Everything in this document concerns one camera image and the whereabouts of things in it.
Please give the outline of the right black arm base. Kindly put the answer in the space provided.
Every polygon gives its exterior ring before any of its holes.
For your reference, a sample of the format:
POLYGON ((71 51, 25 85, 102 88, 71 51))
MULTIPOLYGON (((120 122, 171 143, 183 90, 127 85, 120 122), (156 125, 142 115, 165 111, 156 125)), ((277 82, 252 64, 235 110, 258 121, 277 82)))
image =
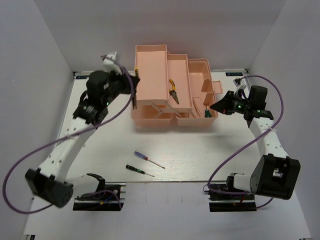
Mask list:
MULTIPOLYGON (((226 181, 211 183, 210 187, 218 192, 244 193, 243 190, 234 188, 234 174, 227 177, 226 181)), ((209 211, 211 213, 255 212, 257 210, 255 197, 252 194, 222 194, 203 186, 203 192, 208 194, 209 211)))

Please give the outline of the yellow pliers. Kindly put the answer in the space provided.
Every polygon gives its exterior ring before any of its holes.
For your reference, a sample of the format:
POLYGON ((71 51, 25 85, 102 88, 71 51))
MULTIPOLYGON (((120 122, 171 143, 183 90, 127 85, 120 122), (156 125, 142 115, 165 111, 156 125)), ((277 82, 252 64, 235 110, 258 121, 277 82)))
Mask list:
POLYGON ((169 83, 171 84, 171 89, 169 89, 168 92, 173 97, 174 101, 179 105, 180 102, 176 92, 176 85, 172 79, 169 79, 169 83))
POLYGON ((135 110, 137 108, 137 87, 140 82, 139 70, 138 68, 134 68, 134 79, 133 79, 133 86, 134 86, 134 94, 132 97, 132 109, 135 110))

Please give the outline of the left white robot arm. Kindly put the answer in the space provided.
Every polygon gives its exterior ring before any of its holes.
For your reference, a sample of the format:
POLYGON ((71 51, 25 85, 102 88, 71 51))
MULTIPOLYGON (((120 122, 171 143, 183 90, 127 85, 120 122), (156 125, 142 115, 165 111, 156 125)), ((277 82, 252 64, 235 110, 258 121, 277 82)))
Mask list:
POLYGON ((49 156, 36 168, 28 169, 25 179, 32 193, 58 208, 64 207, 74 196, 76 184, 67 180, 69 169, 93 133, 107 123, 109 105, 119 95, 129 95, 136 104, 140 82, 136 69, 133 75, 124 71, 93 71, 86 82, 66 134, 49 156))

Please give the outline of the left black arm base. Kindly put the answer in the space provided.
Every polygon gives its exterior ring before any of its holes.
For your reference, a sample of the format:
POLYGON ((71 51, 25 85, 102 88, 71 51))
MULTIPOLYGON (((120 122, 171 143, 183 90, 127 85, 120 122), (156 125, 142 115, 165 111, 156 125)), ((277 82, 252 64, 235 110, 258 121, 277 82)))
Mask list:
POLYGON ((73 178, 73 210, 88 212, 119 212, 125 203, 126 184, 106 182, 95 173, 73 178))

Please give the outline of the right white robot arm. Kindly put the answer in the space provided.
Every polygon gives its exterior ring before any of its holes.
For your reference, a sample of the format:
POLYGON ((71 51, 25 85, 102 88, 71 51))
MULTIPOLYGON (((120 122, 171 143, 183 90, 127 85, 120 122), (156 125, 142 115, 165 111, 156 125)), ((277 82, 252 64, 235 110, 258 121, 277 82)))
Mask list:
POLYGON ((236 200, 243 194, 289 200, 301 169, 290 158, 274 130, 274 117, 265 109, 267 88, 254 85, 247 98, 228 91, 210 109, 224 115, 239 113, 246 120, 258 146, 260 160, 250 175, 233 173, 227 178, 226 195, 236 200))

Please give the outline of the green orange screwdriver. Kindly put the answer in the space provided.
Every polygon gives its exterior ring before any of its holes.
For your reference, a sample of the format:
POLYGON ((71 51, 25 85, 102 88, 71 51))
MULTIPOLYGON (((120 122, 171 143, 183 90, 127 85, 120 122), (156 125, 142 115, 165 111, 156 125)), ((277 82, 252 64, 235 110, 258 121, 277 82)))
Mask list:
POLYGON ((211 117, 212 117, 209 109, 206 109, 206 110, 204 111, 204 117, 205 117, 205 118, 211 118, 211 117))

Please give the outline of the pink plastic toolbox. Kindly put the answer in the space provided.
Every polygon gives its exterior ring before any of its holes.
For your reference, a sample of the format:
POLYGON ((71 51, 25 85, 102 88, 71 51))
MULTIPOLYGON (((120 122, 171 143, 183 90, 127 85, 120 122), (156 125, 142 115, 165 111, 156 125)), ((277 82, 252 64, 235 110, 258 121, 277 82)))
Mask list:
POLYGON ((209 127, 218 118, 210 106, 223 87, 212 79, 207 59, 170 53, 165 44, 137 45, 134 67, 140 82, 131 119, 137 127, 209 127))

